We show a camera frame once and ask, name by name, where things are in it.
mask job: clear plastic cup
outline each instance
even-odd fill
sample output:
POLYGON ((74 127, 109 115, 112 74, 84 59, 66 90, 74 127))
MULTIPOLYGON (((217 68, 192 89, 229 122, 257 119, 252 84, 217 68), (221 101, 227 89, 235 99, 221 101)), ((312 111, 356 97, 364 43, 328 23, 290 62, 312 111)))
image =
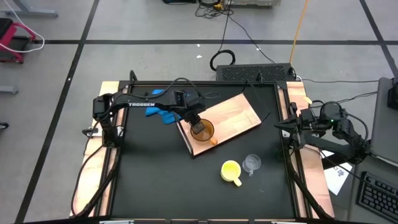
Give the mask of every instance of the clear plastic cup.
POLYGON ((249 173, 251 177, 253 172, 260 168, 261 166, 261 159, 255 154, 248 155, 245 160, 243 161, 243 170, 249 173))

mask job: yellow mug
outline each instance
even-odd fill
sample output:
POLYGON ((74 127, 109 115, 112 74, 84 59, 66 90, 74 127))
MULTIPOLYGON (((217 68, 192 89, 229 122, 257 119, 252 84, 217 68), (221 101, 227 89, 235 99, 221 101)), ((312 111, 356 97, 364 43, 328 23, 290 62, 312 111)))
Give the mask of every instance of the yellow mug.
POLYGON ((221 167, 221 177, 228 182, 234 182, 240 187, 242 182, 238 179, 241 175, 241 166, 235 161, 226 161, 221 167))

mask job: white paper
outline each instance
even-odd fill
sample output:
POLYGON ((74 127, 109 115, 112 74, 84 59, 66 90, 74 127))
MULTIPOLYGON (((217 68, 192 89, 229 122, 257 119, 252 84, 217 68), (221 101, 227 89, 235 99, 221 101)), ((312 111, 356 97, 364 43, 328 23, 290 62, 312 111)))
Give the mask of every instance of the white paper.
MULTIPOLYGON (((323 150, 322 152, 325 156, 331 156, 334 154, 326 150, 323 150)), ((353 168, 347 162, 344 164, 340 164, 340 166, 344 167, 348 171, 351 171, 351 169, 353 168)), ((338 195, 338 192, 346 181, 348 175, 349 173, 346 170, 338 166, 325 170, 326 184, 328 185, 328 189, 333 194, 338 195)))

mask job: blue towel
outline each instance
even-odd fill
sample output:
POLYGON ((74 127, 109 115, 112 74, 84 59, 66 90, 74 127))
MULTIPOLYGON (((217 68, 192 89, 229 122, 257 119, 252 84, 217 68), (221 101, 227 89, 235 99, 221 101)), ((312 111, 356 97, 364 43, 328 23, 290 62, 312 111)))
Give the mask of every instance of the blue towel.
MULTIPOLYGON (((162 92, 163 92, 163 90, 154 90, 154 91, 152 91, 152 94, 156 95, 156 94, 159 94, 162 92)), ((153 114, 160 114, 162 116, 162 121, 165 124, 171 124, 171 123, 175 122, 174 114, 172 112, 163 111, 156 107, 148 107, 145 110, 145 116, 150 116, 153 114)))

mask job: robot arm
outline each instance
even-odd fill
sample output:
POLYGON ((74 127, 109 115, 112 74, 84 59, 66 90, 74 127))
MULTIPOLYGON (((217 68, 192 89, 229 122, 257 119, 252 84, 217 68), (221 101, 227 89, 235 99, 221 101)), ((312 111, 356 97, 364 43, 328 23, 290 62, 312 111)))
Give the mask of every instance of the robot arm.
POLYGON ((369 154, 369 144, 355 131, 352 122, 347 118, 348 114, 339 104, 325 103, 319 117, 315 117, 311 109, 302 110, 300 116, 297 116, 296 111, 296 104, 291 103, 289 118, 275 124, 275 127, 289 132, 297 149, 308 144, 333 152, 334 155, 322 159, 324 169, 344 162, 359 164, 369 154), (341 145, 322 139, 321 137, 329 129, 333 130, 334 137, 342 139, 348 144, 341 145))
POLYGON ((111 118, 122 108, 156 107, 161 110, 175 112, 188 122, 195 134, 205 129, 199 113, 205 111, 203 99, 197 93, 170 90, 169 103, 118 101, 114 94, 105 94, 93 100, 93 118, 99 122, 103 130, 103 145, 108 147, 119 146, 117 127, 112 124, 111 118))

